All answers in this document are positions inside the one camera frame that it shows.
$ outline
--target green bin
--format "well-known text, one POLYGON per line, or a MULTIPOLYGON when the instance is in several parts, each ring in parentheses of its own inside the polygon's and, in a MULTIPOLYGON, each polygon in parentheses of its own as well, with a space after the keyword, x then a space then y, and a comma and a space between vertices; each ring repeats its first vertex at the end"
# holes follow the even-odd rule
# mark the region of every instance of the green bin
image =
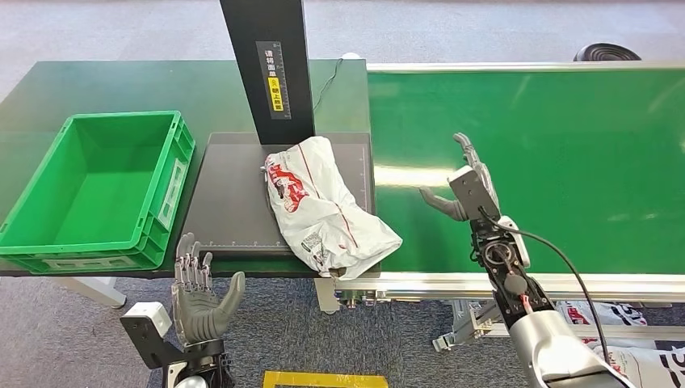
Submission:
POLYGON ((0 226, 33 273, 159 267, 195 140, 180 112, 71 116, 0 226))

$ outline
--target robotic arm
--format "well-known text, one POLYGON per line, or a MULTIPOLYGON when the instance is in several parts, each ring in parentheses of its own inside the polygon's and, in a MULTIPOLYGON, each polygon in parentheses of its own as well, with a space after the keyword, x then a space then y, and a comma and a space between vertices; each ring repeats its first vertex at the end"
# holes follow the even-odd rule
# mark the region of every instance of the robotic arm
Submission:
POLYGON ((468 163, 448 177, 456 200, 436 196, 428 188, 419 191, 430 206, 470 223, 472 259, 488 273, 493 298, 530 387, 633 388, 574 335, 544 290, 526 273, 530 260, 522 235, 500 213, 487 167, 464 134, 454 139, 468 163))

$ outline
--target yellow tape marking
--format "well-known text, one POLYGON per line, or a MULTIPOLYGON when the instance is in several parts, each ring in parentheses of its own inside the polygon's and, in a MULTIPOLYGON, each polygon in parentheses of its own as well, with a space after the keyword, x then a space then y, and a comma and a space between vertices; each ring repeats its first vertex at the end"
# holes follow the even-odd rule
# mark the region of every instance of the yellow tape marking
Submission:
POLYGON ((277 77, 268 77, 269 91, 271 92, 271 104, 275 111, 283 111, 283 100, 280 97, 280 84, 277 77))
POLYGON ((355 376, 354 374, 275 372, 264 373, 263 388, 276 386, 324 386, 326 388, 388 388, 383 376, 355 376))

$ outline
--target white bag with logo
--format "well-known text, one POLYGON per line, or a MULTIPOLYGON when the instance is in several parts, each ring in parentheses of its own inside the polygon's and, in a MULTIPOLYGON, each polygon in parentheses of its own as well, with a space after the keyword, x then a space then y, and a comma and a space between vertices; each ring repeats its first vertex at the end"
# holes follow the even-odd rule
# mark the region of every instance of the white bag with logo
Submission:
MULTIPOLYGON (((625 303, 596 302, 595 310, 597 310, 599 321, 603 325, 647 326, 647 320, 642 316, 642 313, 625 303)), ((587 302, 559 301, 557 302, 557 311, 559 311, 566 322, 570 324, 595 324, 595 320, 592 318, 592 313, 590 312, 590 305, 587 302)), ((583 338, 582 342, 590 348, 599 346, 598 338, 583 338)), ((607 338, 607 345, 625 348, 657 348, 657 345, 651 339, 607 338)))
MULTIPOLYGON (((685 348, 672 351, 608 347, 611 366, 636 388, 685 386, 685 348)), ((595 348, 602 357, 602 347, 595 348)))
POLYGON ((355 279, 401 245, 395 232, 356 204, 325 137, 270 154, 265 169, 281 234, 321 276, 355 279))

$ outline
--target black cable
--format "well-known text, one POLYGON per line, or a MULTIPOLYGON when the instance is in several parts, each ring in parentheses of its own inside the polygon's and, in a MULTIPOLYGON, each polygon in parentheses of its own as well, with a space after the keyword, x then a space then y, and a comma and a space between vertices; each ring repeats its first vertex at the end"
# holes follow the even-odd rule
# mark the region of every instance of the black cable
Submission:
POLYGON ((587 299, 588 304, 590 304, 590 312, 592 313, 592 318, 595 320, 595 325, 597 326, 597 333, 599 334, 599 342, 602 344, 602 354, 604 355, 604 360, 607 362, 607 364, 611 365, 611 362, 609 362, 609 351, 607 349, 607 340, 604 338, 604 330, 602 329, 602 323, 599 322, 599 316, 597 315, 597 310, 595 310, 595 303, 592 301, 592 298, 590 297, 590 293, 587 292, 587 287, 585 286, 585 282, 582 281, 580 277, 580 273, 578 273, 578 270, 575 268, 574 264, 571 263, 571 260, 564 255, 564 252, 561 251, 561 249, 557 248, 554 244, 551 242, 545 240, 544 238, 541 238, 537 234, 533 234, 530 232, 527 232, 525 230, 516 230, 516 229, 511 229, 506 226, 499 225, 492 217, 488 215, 488 213, 485 211, 485 209, 481 206, 478 208, 478 210, 481 211, 481 214, 483 217, 487 218, 487 220, 496 228, 501 229, 501 230, 506 230, 509 233, 516 233, 516 234, 521 234, 522 236, 530 237, 534 240, 537 240, 540 243, 543 243, 544 245, 552 248, 553 251, 557 253, 561 257, 562 260, 564 260, 564 263, 566 263, 567 266, 569 266, 569 269, 571 272, 574 273, 576 276, 576 280, 578 280, 578 283, 580 284, 580 288, 582 289, 582 293, 585 294, 585 299, 587 299))
POLYGON ((326 93, 326 90, 328 89, 328 86, 333 82, 333 78, 335 78, 336 75, 338 75, 338 67, 340 67, 340 64, 343 63, 342 58, 338 58, 338 61, 335 62, 335 69, 333 70, 333 75, 331 75, 327 80, 326 83, 323 84, 323 87, 321 88, 321 91, 319 91, 319 96, 317 98, 317 102, 314 104, 314 111, 317 110, 319 104, 321 103, 321 97, 323 97, 323 94, 326 93))

